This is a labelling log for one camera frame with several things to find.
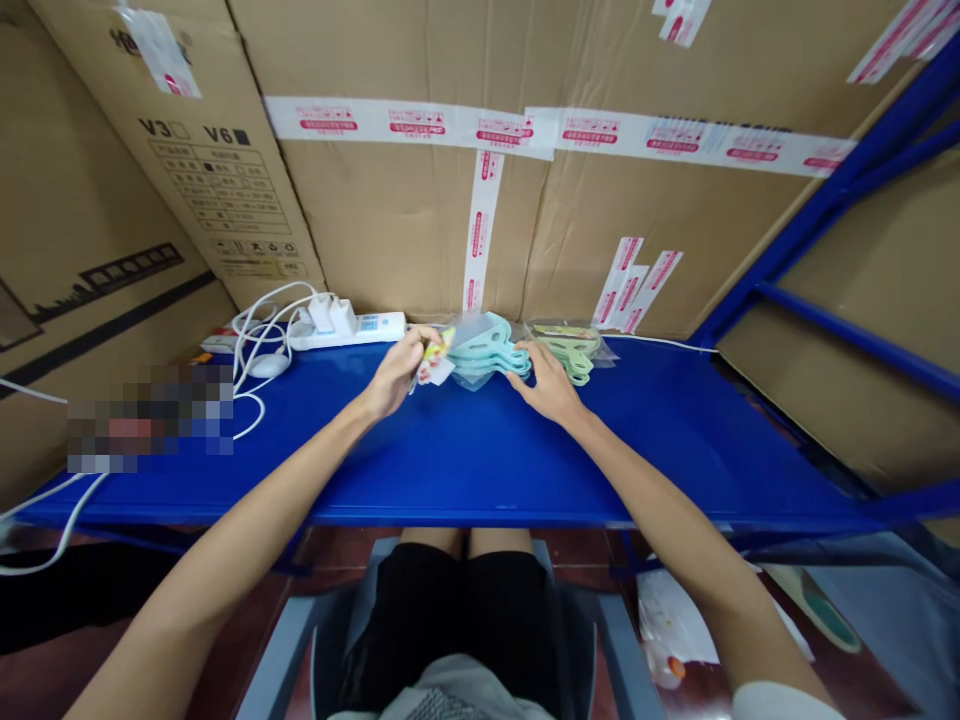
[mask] white mouse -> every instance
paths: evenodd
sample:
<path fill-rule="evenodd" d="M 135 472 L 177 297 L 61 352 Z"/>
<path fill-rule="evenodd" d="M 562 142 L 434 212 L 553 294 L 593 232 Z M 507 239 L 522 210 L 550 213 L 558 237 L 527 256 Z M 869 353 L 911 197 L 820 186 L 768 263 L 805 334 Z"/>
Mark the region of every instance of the white mouse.
<path fill-rule="evenodd" d="M 282 375 L 290 367 L 290 358 L 286 355 L 257 355 L 247 367 L 251 377 L 269 380 Z"/>

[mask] cardboard box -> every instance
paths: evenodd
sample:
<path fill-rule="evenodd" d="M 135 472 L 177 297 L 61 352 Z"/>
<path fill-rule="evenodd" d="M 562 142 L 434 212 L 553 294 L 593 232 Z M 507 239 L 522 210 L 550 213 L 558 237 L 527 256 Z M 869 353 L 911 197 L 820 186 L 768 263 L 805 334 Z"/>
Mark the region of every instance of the cardboard box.
<path fill-rule="evenodd" d="M 654 121 L 656 133 L 696 126 L 714 137 L 735 126 L 727 139 L 739 132 L 746 149 L 721 166 L 698 164 L 703 153 L 676 142 L 618 156 L 623 137 L 615 148 L 576 143 L 551 164 L 505 155 L 483 306 L 511 319 L 590 317 L 620 238 L 644 237 L 637 264 L 684 253 L 641 319 L 642 332 L 674 337 L 695 329 L 812 194 L 813 176 L 826 176 L 912 77 L 901 61 L 875 83 L 848 82 L 879 68 L 863 62 L 878 39 L 935 9 L 731 0 L 711 6 L 684 47 L 662 39 L 664 18 L 634 0 L 229 2 L 330 286 L 362 309 L 463 308 L 477 192 L 471 149 L 363 135 L 371 101 L 411 126 L 394 106 L 533 117 L 538 137 L 540 107 L 596 111 L 601 123 L 625 113 Z M 801 136 L 823 165 L 758 170 L 783 138 Z"/>
<path fill-rule="evenodd" d="M 859 137 L 913 77 L 901 60 L 876 84 L 848 82 L 903 8 L 898 0 L 725 0 L 710 5 L 683 47 L 662 39 L 664 18 L 648 3 L 581 3 L 584 30 L 570 50 L 580 62 L 559 104 L 595 110 L 612 129 L 609 139 L 558 150 L 550 166 L 523 317 L 590 317 L 620 238 L 638 236 L 638 265 L 684 253 L 638 332 L 688 337 L 820 183 L 765 171 L 777 165 L 767 158 L 784 157 L 801 134 L 824 145 Z M 636 148 L 615 113 L 650 116 L 639 133 L 643 157 L 626 156 Z M 716 154 L 698 156 L 736 133 L 746 151 L 736 162 L 736 147 L 723 156 L 732 166 L 698 164 L 715 162 Z"/>
<path fill-rule="evenodd" d="M 850 210 L 780 285 L 960 373 L 960 153 Z M 883 493 L 953 480 L 960 410 L 832 335 L 763 303 L 723 357 L 847 467 Z M 934 528 L 960 546 L 960 521 Z"/>
<path fill-rule="evenodd" d="M 230 7 L 268 98 L 349 98 L 329 103 L 344 111 L 385 99 L 513 114 L 560 97 L 577 10 L 474 0 Z M 475 149 L 280 137 L 333 291 L 358 312 L 436 319 L 463 308 Z M 504 156 L 483 307 L 505 317 L 519 316 L 547 167 Z"/>
<path fill-rule="evenodd" d="M 167 362 L 233 303 L 23 0 L 0 2 L 0 375 L 60 397 Z M 65 462 L 66 406 L 0 388 L 0 508 Z"/>
<path fill-rule="evenodd" d="M 293 280 L 325 289 L 222 0 L 139 2 L 127 19 L 114 0 L 31 4 L 239 306 Z"/>

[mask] blue metal shelf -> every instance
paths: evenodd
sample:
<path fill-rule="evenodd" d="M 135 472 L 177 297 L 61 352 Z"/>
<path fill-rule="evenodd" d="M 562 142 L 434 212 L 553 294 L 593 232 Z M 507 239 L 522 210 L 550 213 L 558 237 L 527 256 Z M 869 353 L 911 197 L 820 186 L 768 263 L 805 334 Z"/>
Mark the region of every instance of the blue metal shelf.
<path fill-rule="evenodd" d="M 857 202 L 960 143 L 960 121 L 926 137 L 934 123 L 956 103 L 960 103 L 960 34 L 930 62 L 800 209 L 698 328 L 691 343 L 714 347 L 751 307 L 767 300 L 960 404 L 960 377 L 956 374 L 777 285 Z M 960 512 L 960 480 L 866 502 L 863 508 L 891 527 L 916 519 L 954 515 Z"/>
<path fill-rule="evenodd" d="M 960 35 L 801 208 L 691 342 L 715 346 L 766 299 L 960 402 L 956 375 L 777 286 L 854 203 L 960 140 L 960 123 L 920 140 L 958 101 Z M 730 528 L 741 550 L 960 512 L 960 480 L 884 499 L 851 498 L 751 408 L 706 355 L 627 339 L 611 345 L 622 359 L 582 388 L 585 403 L 712 520 Z M 261 392 L 267 416 L 234 455 L 153 458 L 137 475 L 109 478 L 84 510 L 85 526 L 119 537 L 117 523 L 133 530 L 215 522 L 363 388 L 384 352 L 373 345 L 298 354 L 296 367 Z M 255 411 L 252 403 L 238 403 L 238 426 Z M 36 504 L 23 519 L 62 526 L 83 485 Z M 623 527 L 630 517 L 589 457 L 496 377 L 480 393 L 452 383 L 416 393 L 347 458 L 310 521 Z M 142 534 L 140 541 L 176 544 Z"/>

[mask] green plastic item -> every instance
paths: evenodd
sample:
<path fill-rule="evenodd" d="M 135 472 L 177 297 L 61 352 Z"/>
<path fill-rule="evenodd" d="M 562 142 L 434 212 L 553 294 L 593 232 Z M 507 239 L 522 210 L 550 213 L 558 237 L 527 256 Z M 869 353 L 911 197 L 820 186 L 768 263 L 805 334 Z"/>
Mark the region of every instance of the green plastic item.
<path fill-rule="evenodd" d="M 476 378 L 492 372 L 530 374 L 530 353 L 515 350 L 510 342 L 510 323 L 491 312 L 457 327 L 454 345 L 447 357 L 457 366 L 455 374 Z"/>
<path fill-rule="evenodd" d="M 561 362 L 573 385 L 583 387 L 590 382 L 590 371 L 593 370 L 590 355 L 600 348 L 599 337 L 579 338 L 551 335 L 542 336 L 538 340 L 546 343 L 550 352 Z"/>

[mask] gray chair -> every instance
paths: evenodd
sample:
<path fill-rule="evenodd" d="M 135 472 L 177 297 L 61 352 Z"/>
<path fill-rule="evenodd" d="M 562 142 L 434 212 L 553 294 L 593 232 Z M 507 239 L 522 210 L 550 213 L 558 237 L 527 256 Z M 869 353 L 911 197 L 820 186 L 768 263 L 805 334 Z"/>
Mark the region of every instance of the gray chair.
<path fill-rule="evenodd" d="M 316 597 L 292 597 L 243 699 L 237 720 L 283 720 L 304 652 L 314 638 L 312 693 L 321 720 L 335 707 L 344 655 L 366 627 L 376 598 L 377 567 L 397 539 L 378 540 L 359 584 Z M 621 720 L 664 720 L 647 663 L 620 595 L 596 593 L 557 582 L 547 546 L 534 543 L 548 573 L 548 605 L 557 640 L 563 717 L 589 720 L 597 669 L 597 636 Z"/>

